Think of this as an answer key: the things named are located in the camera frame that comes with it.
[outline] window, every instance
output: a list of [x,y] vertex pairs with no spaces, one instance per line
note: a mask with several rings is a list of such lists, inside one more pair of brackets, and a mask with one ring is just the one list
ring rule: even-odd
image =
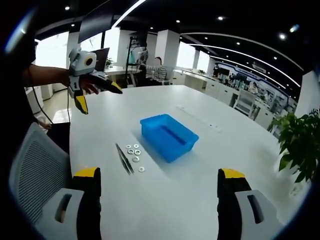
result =
[[198,65],[196,66],[196,69],[207,72],[209,67],[209,60],[210,56],[204,53],[203,51],[200,51]]
[[44,67],[67,68],[69,32],[48,37],[39,42],[35,50],[35,64]]
[[180,42],[176,66],[192,69],[195,60],[196,49],[184,42]]
[[80,43],[81,50],[92,52],[101,49],[102,32]]
[[104,48],[110,48],[108,58],[111,58],[114,63],[118,60],[118,47],[120,38],[120,28],[115,27],[105,31]]

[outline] black ceiling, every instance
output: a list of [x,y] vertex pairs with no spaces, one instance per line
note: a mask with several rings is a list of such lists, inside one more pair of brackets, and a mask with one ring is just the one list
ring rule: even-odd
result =
[[[110,0],[115,15],[122,15],[137,0]],[[36,28],[39,30],[49,24],[83,16],[105,2],[104,0],[58,0],[41,11],[40,20]],[[220,33],[247,38],[267,45],[288,58],[292,59],[304,70],[291,61],[259,44],[227,36],[192,34],[190,37],[205,45],[217,46],[235,50],[261,59],[280,69],[298,84],[302,82],[302,75],[313,68],[313,63],[319,53],[319,16],[316,1],[303,1],[299,4],[286,1],[236,1],[236,0],[146,0],[129,14],[130,18],[120,23],[122,29],[147,30],[153,32],[170,29],[177,33]],[[290,33],[293,25],[299,29]],[[51,31],[37,36],[40,39],[53,35],[55,32],[77,31],[80,23],[75,27],[70,24],[62,25]],[[280,40],[279,33],[286,34],[286,40]],[[182,35],[182,41],[193,43]],[[207,52],[202,47],[197,49]],[[238,53],[212,48],[217,56],[247,65],[254,61],[252,58]],[[289,95],[299,97],[300,88],[283,74],[264,65],[268,76],[286,86]]]

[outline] tweezers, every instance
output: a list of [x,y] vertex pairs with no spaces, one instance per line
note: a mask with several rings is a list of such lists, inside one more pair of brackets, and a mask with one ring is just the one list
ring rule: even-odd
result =
[[128,158],[126,157],[126,155],[124,154],[124,152],[121,150],[121,148],[119,147],[119,145],[116,143],[115,144],[116,149],[118,150],[118,154],[121,160],[121,163],[124,167],[124,169],[126,170],[126,172],[130,175],[131,173],[134,174],[134,169],[131,166],[131,163],[129,162]]

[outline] blue plastic container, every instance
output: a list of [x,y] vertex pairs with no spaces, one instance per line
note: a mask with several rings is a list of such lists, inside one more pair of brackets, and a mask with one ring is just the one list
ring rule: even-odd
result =
[[168,114],[140,120],[142,136],[167,163],[189,152],[199,136]]

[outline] white table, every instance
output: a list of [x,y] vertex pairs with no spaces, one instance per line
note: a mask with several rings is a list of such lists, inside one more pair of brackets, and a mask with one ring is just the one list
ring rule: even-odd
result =
[[[113,81],[115,81],[115,79],[113,79],[113,76],[116,75],[125,75],[126,74],[126,67],[123,66],[111,66],[108,68],[104,69],[104,72],[108,75],[111,76],[111,79]],[[140,73],[141,70],[139,70],[139,66],[129,66],[128,67],[128,74],[130,74],[131,80],[132,80],[132,84],[134,87],[136,87],[136,81],[135,81],[135,77],[134,74]]]
[[[88,95],[86,102],[88,115],[72,109],[70,162],[73,174],[81,167],[101,168],[102,239],[216,239],[220,168],[244,173],[251,188],[274,204],[282,223],[303,199],[305,192],[289,198],[292,183],[275,178],[278,140],[199,91],[183,85],[136,87]],[[141,119],[165,113],[199,135],[192,151],[170,164],[141,136]],[[140,162],[131,162],[134,175],[123,168],[115,143],[125,153],[126,145],[139,144]]]

